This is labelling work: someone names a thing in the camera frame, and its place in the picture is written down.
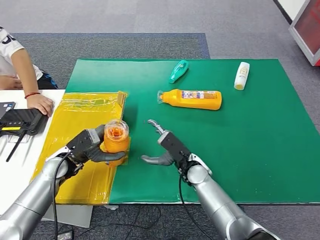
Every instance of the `white t-shirt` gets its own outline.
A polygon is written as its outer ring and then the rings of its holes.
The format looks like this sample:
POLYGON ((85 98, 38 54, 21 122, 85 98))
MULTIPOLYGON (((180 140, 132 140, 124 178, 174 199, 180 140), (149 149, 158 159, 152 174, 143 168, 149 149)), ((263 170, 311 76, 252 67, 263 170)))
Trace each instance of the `white t-shirt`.
MULTIPOLYGON (((0 25, 0 76, 6 75, 18 78, 16 70, 12 65, 11 55, 23 48, 14 37, 0 25)), ((37 80, 42 77, 43 73, 39 68, 35 65, 33 67, 37 80)))

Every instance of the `plastic container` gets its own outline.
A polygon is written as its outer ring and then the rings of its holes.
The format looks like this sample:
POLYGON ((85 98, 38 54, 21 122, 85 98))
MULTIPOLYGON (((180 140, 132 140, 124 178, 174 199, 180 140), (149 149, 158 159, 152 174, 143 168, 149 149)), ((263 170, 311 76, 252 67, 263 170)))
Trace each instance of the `plastic container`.
POLYGON ((236 72, 234 88, 236 90, 244 90, 248 78, 250 64, 242 61, 236 72))
MULTIPOLYGON (((112 120, 104 127, 104 149, 107 153, 126 152, 129 148, 129 127, 122 120, 112 120)), ((123 164, 127 156, 119 160, 109 161, 110 167, 123 164)))
POLYGON ((182 75, 185 74, 189 66, 189 63, 186 60, 181 60, 177 64, 169 78, 169 83, 173 84, 175 81, 178 80, 182 75))
POLYGON ((174 89, 158 92, 158 103, 166 103, 175 107, 218 110, 223 96, 220 91, 186 91, 174 89))

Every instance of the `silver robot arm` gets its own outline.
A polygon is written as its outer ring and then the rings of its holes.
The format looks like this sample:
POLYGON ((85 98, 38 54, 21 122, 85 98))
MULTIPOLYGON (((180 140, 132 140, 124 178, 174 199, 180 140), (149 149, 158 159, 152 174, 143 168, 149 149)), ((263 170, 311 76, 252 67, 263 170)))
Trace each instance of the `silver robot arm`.
POLYGON ((118 160, 125 152, 106 153, 100 149, 103 141, 103 125, 85 129, 45 161, 42 170, 14 203, 0 216, 0 240, 28 240, 51 205, 53 180, 57 195, 65 180, 76 175, 89 159, 93 162, 118 160))
POLYGON ((279 237, 246 215, 219 184, 212 172, 198 156, 191 153, 172 132, 164 130, 154 120, 149 120, 161 136, 158 143, 167 150, 161 157, 143 155, 149 164, 177 168, 182 179, 192 186, 198 201, 223 240, 281 240, 279 237))

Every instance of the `orange cup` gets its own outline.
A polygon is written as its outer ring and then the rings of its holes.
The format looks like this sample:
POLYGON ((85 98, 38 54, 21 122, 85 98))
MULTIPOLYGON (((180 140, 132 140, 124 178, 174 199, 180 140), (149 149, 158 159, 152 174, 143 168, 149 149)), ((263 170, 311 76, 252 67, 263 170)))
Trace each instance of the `orange cup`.
MULTIPOLYGON (((105 152, 126 152, 129 148, 129 127, 122 120, 112 120, 104 127, 103 145, 105 152)), ((116 167, 123 164, 127 156, 115 161, 109 161, 109 166, 116 167)))

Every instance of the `bottle label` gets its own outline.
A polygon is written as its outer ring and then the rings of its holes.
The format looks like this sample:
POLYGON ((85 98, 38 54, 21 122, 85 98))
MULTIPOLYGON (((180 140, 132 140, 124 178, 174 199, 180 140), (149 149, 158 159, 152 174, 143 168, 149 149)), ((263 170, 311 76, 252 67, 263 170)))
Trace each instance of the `bottle label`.
POLYGON ((216 91, 182 91, 183 99, 217 99, 216 91))

